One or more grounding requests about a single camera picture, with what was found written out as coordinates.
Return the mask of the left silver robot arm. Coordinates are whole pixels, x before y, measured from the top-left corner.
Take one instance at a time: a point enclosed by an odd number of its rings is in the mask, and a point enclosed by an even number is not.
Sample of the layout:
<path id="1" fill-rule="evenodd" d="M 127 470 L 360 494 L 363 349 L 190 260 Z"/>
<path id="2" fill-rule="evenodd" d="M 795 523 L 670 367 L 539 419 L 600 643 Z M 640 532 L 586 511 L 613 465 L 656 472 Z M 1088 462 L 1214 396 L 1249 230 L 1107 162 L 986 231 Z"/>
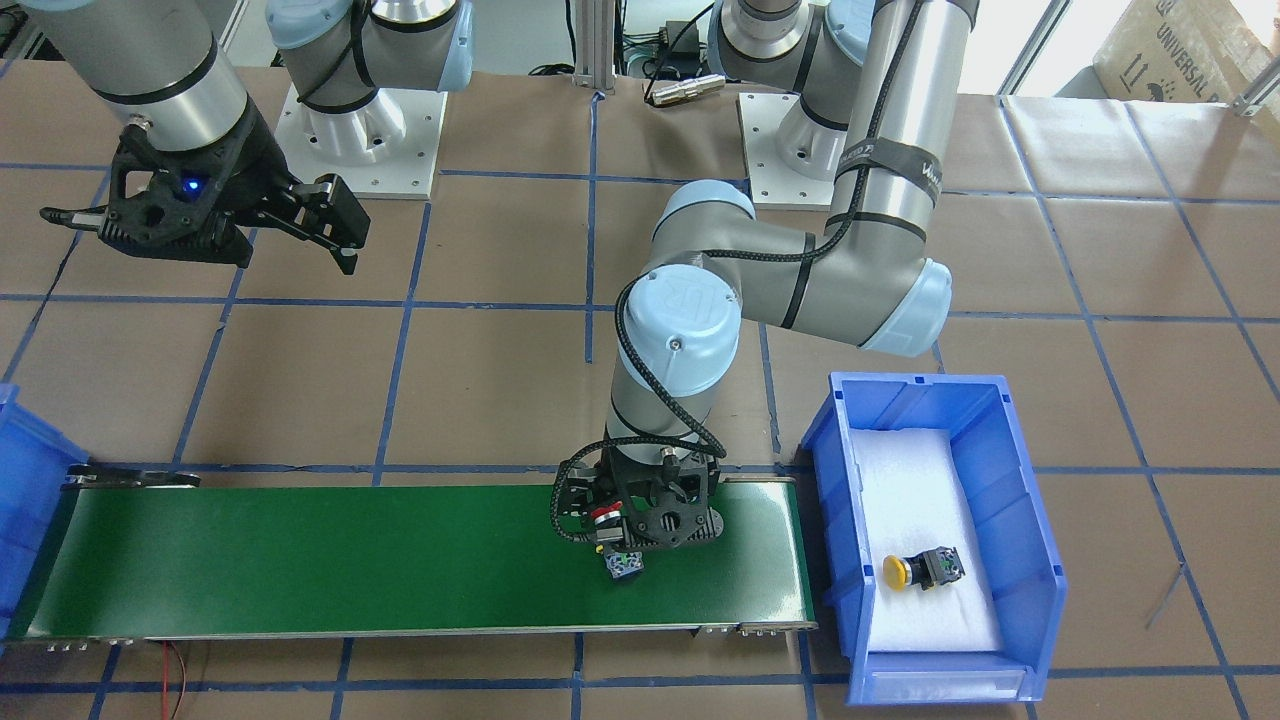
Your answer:
<path id="1" fill-rule="evenodd" d="M 837 143 L 818 232 L 776 225 L 733 184 L 677 188 L 614 302 L 604 436 L 561 462 L 550 525 L 603 553 L 703 544 L 726 448 L 707 428 L 744 322 L 914 357 L 948 316 L 925 255 L 977 1 L 718 1 L 714 67 L 790 88 Z"/>

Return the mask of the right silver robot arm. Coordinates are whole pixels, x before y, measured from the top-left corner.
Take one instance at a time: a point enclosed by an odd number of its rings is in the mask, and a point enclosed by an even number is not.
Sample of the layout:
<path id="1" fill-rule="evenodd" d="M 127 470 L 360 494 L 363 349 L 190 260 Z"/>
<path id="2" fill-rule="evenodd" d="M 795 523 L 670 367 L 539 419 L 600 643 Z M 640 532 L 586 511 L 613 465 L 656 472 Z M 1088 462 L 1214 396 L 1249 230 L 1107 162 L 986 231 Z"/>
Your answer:
<path id="1" fill-rule="evenodd" d="M 44 208 L 132 258 L 246 268 L 248 227 L 328 251 L 351 275 L 370 219 L 334 173 L 306 183 L 192 1 L 26 1 L 29 18 L 123 122 L 108 201 Z"/>

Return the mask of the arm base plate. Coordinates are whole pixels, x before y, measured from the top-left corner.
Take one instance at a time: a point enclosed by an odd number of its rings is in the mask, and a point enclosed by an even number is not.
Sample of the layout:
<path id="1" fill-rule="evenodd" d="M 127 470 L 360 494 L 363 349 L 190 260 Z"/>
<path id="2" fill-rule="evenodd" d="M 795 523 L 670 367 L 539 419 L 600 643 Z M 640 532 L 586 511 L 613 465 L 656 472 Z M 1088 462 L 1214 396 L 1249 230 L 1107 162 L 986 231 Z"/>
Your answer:
<path id="1" fill-rule="evenodd" d="M 315 111 L 296 95 L 291 88 L 275 128 L 294 176 L 338 174 L 358 199 L 431 199 L 447 92 L 383 88 L 344 114 Z"/>
<path id="2" fill-rule="evenodd" d="M 756 208 L 828 208 L 847 132 L 814 122 L 797 95 L 739 95 L 742 150 Z"/>

